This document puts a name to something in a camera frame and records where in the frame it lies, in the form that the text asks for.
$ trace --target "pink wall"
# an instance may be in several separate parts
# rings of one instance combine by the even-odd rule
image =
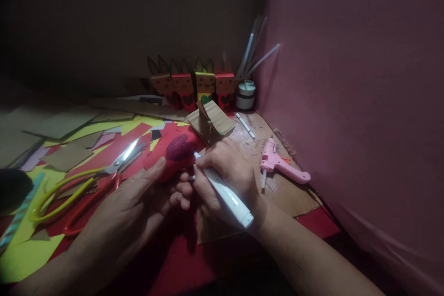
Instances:
[[[267,0],[259,111],[353,238],[444,294],[444,0]]]

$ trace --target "felt heart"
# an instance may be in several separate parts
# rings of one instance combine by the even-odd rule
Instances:
[[[182,101],[184,102],[185,105],[190,106],[194,102],[194,95],[190,94],[188,96],[182,96]]]
[[[166,159],[180,161],[193,156],[193,153],[196,150],[196,143],[186,142],[187,139],[187,134],[181,134],[171,141],[166,148]]]
[[[169,104],[176,106],[178,103],[177,93],[174,92],[171,95],[166,95],[166,100],[168,101]]]
[[[205,96],[203,95],[200,100],[202,101],[202,104],[207,104],[208,102],[211,102],[211,95],[210,96]]]
[[[221,102],[222,102],[222,104],[227,105],[230,102],[230,97],[228,95],[221,96]]]

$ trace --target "pink paper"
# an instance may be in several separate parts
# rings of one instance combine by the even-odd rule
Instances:
[[[116,136],[116,133],[103,134],[100,137],[99,141],[97,141],[97,143],[94,145],[94,147],[92,147],[90,150],[94,150],[94,149],[100,147],[101,145],[103,145],[104,143],[107,143],[108,141],[113,140],[115,136]]]
[[[24,165],[22,165],[20,170],[24,172],[32,171],[37,163],[40,162],[40,157],[44,157],[50,148],[51,147],[44,147],[42,145],[39,149],[35,151],[34,154],[31,155],[30,158],[28,158],[28,160]]]

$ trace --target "hand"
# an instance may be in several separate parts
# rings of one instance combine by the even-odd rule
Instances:
[[[182,174],[176,184],[158,185],[165,168],[161,157],[148,171],[124,181],[94,212],[66,252],[70,264],[85,272],[82,283],[101,289],[153,237],[173,206],[180,203],[189,209],[188,174]]]
[[[243,157],[235,142],[224,138],[207,150],[194,166],[194,187],[207,207],[224,221],[240,227],[226,204],[217,194],[201,168],[213,167],[248,207],[254,216],[254,226],[260,226],[265,218],[266,205],[260,196],[254,179],[253,167]]]

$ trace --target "red-handled scissors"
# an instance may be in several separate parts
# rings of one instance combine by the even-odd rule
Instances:
[[[112,184],[115,184],[114,189],[117,189],[122,182],[122,174],[118,173],[119,169],[130,159],[130,156],[134,152],[137,143],[139,142],[140,137],[134,140],[123,153],[117,157],[114,162],[107,167],[94,169],[85,171],[82,173],[78,173],[72,177],[65,179],[64,181],[58,183],[54,188],[52,188],[45,196],[37,203],[37,205],[32,210],[31,221],[34,222],[44,222],[49,220],[50,218],[56,216],[61,211],[66,209],[79,195],[81,195],[93,182],[97,181],[104,175],[108,175],[107,182],[92,196],[88,198],[74,213],[70,216],[69,220],[65,224],[64,234],[66,236],[76,236],[83,230],[83,227],[73,230],[73,225],[78,221],[78,219],[86,213],[88,208],[90,208],[95,202],[97,202],[104,193],[110,188]],[[48,199],[50,199],[60,188],[62,188],[65,184],[73,181],[74,179],[83,177],[85,175],[89,175],[93,173],[94,175],[88,179],[72,196],[69,197],[67,201],[65,201],[60,207],[57,207],[54,211],[42,216],[41,211],[42,207],[45,206]]]

